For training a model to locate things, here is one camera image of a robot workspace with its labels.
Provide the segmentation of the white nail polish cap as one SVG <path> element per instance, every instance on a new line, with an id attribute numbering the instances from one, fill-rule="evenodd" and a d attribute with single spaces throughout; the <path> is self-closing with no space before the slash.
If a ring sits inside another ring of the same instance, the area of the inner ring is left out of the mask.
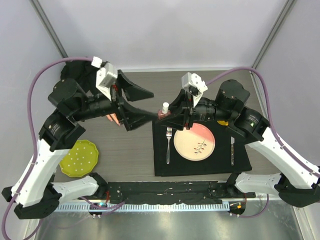
<path id="1" fill-rule="evenodd" d="M 161 112 L 162 112 L 163 114 L 167 114 L 168 111 L 169 111 L 169 103 L 168 103 L 168 102 L 164 102 L 164 103 L 162 104 Z"/>

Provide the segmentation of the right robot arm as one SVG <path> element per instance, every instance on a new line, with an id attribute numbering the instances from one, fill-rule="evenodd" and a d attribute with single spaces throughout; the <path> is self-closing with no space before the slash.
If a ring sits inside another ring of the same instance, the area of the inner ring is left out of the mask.
<path id="1" fill-rule="evenodd" d="M 285 146 L 271 121 L 245 106 L 249 96 L 234 79 L 220 85 L 215 100 L 202 97 L 193 103 L 192 94 L 182 89 L 169 105 L 171 113 L 157 123 L 183 130 L 190 129 L 194 122 L 225 122 L 231 137 L 258 151 L 280 170 L 270 175 L 232 173 L 225 186 L 230 197 L 255 192 L 278 196 L 298 208 L 318 203 L 320 168 Z"/>

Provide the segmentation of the nail polish bottle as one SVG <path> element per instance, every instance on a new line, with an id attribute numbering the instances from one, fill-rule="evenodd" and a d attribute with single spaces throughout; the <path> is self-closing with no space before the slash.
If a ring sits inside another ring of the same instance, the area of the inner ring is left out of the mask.
<path id="1" fill-rule="evenodd" d="M 170 111 L 170 110 L 169 110 L 168 112 L 166 112 L 166 113 L 163 113 L 162 110 L 160 109 L 160 110 L 158 111 L 158 114 L 157 114 L 157 115 L 158 115 L 158 120 L 161 120 L 161 119 L 169 116 L 170 114 L 171 114 L 171 111 Z"/>

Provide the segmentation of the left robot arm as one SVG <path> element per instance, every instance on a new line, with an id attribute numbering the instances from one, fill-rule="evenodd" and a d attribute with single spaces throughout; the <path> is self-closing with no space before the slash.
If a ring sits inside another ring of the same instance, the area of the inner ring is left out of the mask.
<path id="1" fill-rule="evenodd" d="M 55 110 L 39 132 L 36 152 L 19 181 L 2 190 L 4 199 L 16 204 L 14 213 L 19 219 L 43 219 L 63 203 L 81 197 L 100 200 L 106 195 L 108 184 L 95 172 L 70 182 L 51 181 L 61 160 L 85 132 L 81 121 L 115 114 L 132 131 L 156 119 L 154 113 L 131 105 L 154 94 L 131 82 L 121 70 L 109 73 L 99 86 L 100 93 L 93 96 L 87 96 L 72 78 L 54 86 L 48 100 Z"/>

